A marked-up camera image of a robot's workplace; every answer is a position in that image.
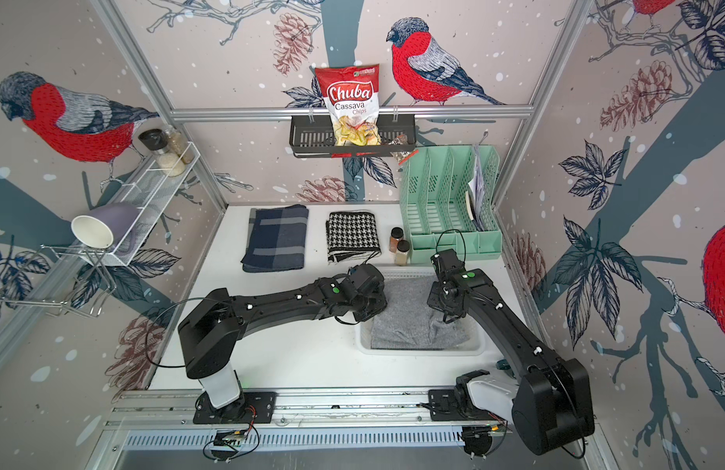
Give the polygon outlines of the white plastic basket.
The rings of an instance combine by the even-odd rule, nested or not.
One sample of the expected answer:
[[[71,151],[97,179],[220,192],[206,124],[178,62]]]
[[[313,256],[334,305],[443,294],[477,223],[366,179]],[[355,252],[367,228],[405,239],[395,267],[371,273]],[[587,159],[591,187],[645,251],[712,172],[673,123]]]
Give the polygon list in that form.
[[[451,323],[427,300],[436,276],[425,268],[382,268],[387,307],[355,327],[356,344],[378,356],[479,356],[486,350],[482,329],[469,318]]]

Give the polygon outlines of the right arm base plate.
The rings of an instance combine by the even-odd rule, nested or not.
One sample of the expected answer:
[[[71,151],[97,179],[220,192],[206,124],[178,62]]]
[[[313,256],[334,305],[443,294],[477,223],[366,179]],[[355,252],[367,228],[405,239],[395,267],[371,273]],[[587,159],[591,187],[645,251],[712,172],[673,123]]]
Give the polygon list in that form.
[[[498,421],[501,417],[491,411],[478,409],[456,388],[431,389],[428,400],[419,405],[427,409],[432,421]]]

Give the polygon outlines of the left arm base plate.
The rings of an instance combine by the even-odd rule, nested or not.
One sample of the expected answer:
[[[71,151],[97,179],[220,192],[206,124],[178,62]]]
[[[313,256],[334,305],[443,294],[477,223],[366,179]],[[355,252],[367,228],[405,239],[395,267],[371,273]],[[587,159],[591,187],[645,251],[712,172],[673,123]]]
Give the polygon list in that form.
[[[269,424],[276,406],[276,392],[243,392],[233,403],[217,409],[207,392],[195,403],[195,425]]]

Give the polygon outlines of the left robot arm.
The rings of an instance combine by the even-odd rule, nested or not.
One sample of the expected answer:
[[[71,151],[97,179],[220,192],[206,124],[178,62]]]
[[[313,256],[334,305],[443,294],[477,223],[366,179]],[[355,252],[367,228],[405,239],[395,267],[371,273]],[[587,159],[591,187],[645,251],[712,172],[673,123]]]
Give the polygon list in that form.
[[[204,389],[212,409],[242,400],[231,366],[237,342],[262,330],[296,321],[325,320],[352,313],[365,322],[387,307],[385,279],[378,268],[359,264],[334,277],[320,277],[290,291],[232,296],[225,288],[209,293],[178,325],[186,376]]]

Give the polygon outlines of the navy plaid scarf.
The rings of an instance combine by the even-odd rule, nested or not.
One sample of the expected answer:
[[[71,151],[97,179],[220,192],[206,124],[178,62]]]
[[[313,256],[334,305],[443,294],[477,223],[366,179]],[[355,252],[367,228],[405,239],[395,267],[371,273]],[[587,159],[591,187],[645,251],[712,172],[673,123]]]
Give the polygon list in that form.
[[[309,212],[303,205],[252,209],[242,269],[248,273],[302,269]]]

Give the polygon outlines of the grey knitted scarf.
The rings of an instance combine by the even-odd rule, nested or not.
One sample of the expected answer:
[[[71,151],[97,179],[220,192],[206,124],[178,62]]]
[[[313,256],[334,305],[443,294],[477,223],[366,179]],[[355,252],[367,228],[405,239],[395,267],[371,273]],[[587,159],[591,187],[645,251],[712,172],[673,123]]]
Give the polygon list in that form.
[[[442,313],[427,305],[435,280],[434,276],[386,280],[387,307],[372,319],[372,350],[442,351],[468,341],[460,320],[444,323]]]

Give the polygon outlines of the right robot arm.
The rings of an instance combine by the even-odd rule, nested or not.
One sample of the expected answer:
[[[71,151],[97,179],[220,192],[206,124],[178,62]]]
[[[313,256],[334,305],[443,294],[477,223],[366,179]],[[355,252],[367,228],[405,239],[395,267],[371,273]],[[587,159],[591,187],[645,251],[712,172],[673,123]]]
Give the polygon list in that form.
[[[446,319],[471,316],[490,336],[518,382],[511,421],[537,456],[595,433],[590,378],[579,360],[565,360],[511,310],[494,281],[468,270],[454,250],[431,257],[437,281],[428,305]]]

